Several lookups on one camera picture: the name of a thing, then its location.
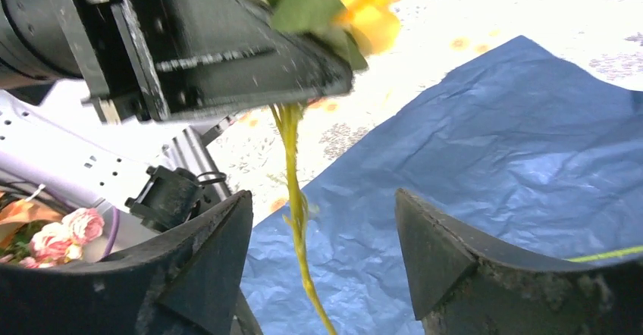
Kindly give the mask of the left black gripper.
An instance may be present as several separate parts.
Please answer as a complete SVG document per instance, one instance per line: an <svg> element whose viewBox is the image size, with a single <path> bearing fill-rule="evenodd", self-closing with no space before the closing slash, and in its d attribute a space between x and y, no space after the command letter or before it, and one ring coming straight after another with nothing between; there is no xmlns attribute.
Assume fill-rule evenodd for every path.
<svg viewBox="0 0 643 335"><path fill-rule="evenodd" d="M60 80L82 80L101 121L171 116L153 49L164 0L1 0L1 87L38 105Z"/></svg>

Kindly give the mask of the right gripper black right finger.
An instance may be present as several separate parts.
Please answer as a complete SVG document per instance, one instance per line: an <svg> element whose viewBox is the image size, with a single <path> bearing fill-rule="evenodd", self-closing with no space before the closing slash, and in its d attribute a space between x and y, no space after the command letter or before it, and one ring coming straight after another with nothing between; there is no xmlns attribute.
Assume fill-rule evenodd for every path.
<svg viewBox="0 0 643 335"><path fill-rule="evenodd" d="M395 216L426 334L640 334L642 262L596 266L530 252L411 192Z"/></svg>

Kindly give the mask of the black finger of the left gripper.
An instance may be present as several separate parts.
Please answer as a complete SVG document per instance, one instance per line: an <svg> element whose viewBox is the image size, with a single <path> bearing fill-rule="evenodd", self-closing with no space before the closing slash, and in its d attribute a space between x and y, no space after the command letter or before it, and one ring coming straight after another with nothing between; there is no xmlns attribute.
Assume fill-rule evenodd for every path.
<svg viewBox="0 0 643 335"><path fill-rule="evenodd" d="M309 35L279 33L260 0L159 0L153 55L156 121L203 119L274 103L342 95L348 63Z"/></svg>

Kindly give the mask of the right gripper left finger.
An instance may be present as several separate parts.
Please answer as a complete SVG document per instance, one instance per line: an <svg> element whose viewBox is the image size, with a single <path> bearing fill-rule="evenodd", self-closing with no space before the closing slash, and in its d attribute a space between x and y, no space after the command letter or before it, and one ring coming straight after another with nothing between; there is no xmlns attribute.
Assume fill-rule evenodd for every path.
<svg viewBox="0 0 643 335"><path fill-rule="evenodd" d="M239 334L252 230L241 191L95 263L1 267L3 334Z"/></svg>

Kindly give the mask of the blue paper bouquet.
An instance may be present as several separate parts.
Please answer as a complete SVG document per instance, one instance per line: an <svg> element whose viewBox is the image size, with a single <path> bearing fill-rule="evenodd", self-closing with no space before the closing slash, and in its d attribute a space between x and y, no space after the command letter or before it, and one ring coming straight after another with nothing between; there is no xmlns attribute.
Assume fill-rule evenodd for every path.
<svg viewBox="0 0 643 335"><path fill-rule="evenodd" d="M308 259L340 334L426 334L395 216L404 189L530 252L642 246L642 94L519 36L449 72L305 187Z"/></svg>

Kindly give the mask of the yellow flower stem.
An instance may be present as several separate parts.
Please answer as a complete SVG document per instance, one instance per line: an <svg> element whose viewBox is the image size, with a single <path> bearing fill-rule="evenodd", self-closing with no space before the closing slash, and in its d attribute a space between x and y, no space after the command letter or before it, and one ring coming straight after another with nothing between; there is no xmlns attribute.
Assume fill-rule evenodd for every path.
<svg viewBox="0 0 643 335"><path fill-rule="evenodd" d="M398 0L260 0L274 9L270 27L290 36L311 36L348 63L350 72L368 69L367 59L390 51L401 31L393 11ZM326 334L337 328L315 288L309 259L307 234L317 210L303 193L300 183L301 140L312 132L310 110L316 99L269 105L284 147L284 179L288 191L288 212L284 223L290 228L293 250L303 290Z"/></svg>

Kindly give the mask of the white rose stem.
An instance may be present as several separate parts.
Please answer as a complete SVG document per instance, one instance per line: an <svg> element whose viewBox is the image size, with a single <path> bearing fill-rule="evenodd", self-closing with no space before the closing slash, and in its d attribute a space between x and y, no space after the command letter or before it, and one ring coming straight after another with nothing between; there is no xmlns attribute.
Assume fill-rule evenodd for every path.
<svg viewBox="0 0 643 335"><path fill-rule="evenodd" d="M600 261L612 258L624 258L629 255L639 255L642 254L642 246L632 246L624 249L617 249L608 252L600 252L593 255L583 255L575 258L568 258L567 261L572 262L590 262L590 261Z"/></svg>

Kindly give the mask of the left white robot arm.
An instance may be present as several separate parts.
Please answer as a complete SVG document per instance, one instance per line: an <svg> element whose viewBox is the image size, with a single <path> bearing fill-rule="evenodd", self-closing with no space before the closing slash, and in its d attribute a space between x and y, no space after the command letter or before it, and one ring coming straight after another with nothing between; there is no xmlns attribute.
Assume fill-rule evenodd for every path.
<svg viewBox="0 0 643 335"><path fill-rule="evenodd" d="M104 123L214 122L248 108L340 95L348 63L271 28L259 0L1 0L1 160L59 193L122 211L149 190L145 163L32 108L80 79Z"/></svg>

